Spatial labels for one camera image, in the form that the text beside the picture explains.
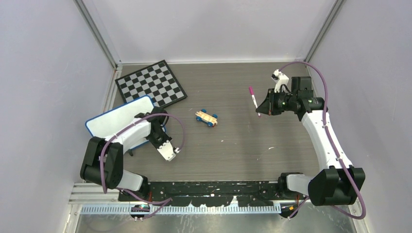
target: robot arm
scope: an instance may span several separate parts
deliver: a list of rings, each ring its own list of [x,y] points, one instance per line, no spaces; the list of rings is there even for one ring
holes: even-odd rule
[[[150,114],[165,113],[161,108],[155,107]],[[141,120],[149,113],[140,113],[130,122]],[[155,116],[135,124],[127,131],[117,136],[107,147],[104,158],[104,180],[107,188],[124,188],[137,191],[145,195],[147,189],[147,178],[123,169],[123,155],[132,148],[136,141],[146,138],[157,149],[167,161],[171,161],[179,148],[173,148],[172,138],[163,131],[165,116]],[[83,160],[80,177],[88,182],[102,185],[100,172],[100,155],[104,145],[115,133],[104,138],[93,137],[89,140],[86,154]]]
[[[278,179],[281,195],[290,197],[296,195],[296,192],[301,193],[309,196],[312,204],[316,206],[353,204],[357,195],[323,128],[324,100],[314,97],[311,77],[292,77],[292,91],[290,93],[281,91],[281,86],[289,81],[286,75],[277,70],[272,78],[276,82],[276,86],[268,89],[266,99],[256,109],[256,112],[267,115],[279,115],[284,111],[295,112],[313,142],[320,169],[319,174],[315,177],[301,173],[282,173]],[[341,153],[340,159],[344,161],[346,168],[360,189],[365,180],[363,169],[354,168],[345,155],[330,124],[329,113],[326,113],[326,124],[338,151]]]

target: wooden tabletop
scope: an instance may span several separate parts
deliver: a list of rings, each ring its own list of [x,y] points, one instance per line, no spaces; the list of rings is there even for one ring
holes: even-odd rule
[[[124,169],[152,181],[277,180],[282,172],[314,176],[318,160],[308,133],[293,113],[259,118],[249,94],[259,105],[275,83],[270,75],[284,63],[170,65],[188,97],[166,108],[186,129],[182,151],[167,162],[150,144],[125,155]],[[124,66],[122,75],[144,66]],[[297,64],[283,70],[290,78],[308,76]],[[115,106],[122,103],[119,93]],[[214,128],[196,120],[206,109],[218,115]],[[170,119],[166,125],[172,144],[180,146],[182,129]]]

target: toy car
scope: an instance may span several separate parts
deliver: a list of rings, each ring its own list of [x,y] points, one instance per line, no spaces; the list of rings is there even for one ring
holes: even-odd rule
[[[218,118],[218,115],[216,114],[213,114],[213,115],[206,114],[205,109],[202,109],[201,111],[196,112],[196,120],[207,124],[209,127],[215,127],[215,125],[218,124],[217,118]]]

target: black and white checkered board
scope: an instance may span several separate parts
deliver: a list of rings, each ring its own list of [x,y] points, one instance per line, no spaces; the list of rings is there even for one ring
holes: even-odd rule
[[[125,103],[148,95],[157,107],[167,107],[187,97],[166,61],[116,79]]]

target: white wall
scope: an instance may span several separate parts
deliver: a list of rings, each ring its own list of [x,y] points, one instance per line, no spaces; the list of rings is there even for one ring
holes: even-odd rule
[[[302,60],[334,0],[85,2],[122,62],[141,63]]]
[[[59,232],[112,68],[73,1],[2,0],[0,70],[0,232]]]
[[[325,75],[340,143],[365,170],[361,193],[378,233],[412,231],[411,9],[407,0],[347,1],[311,61]]]

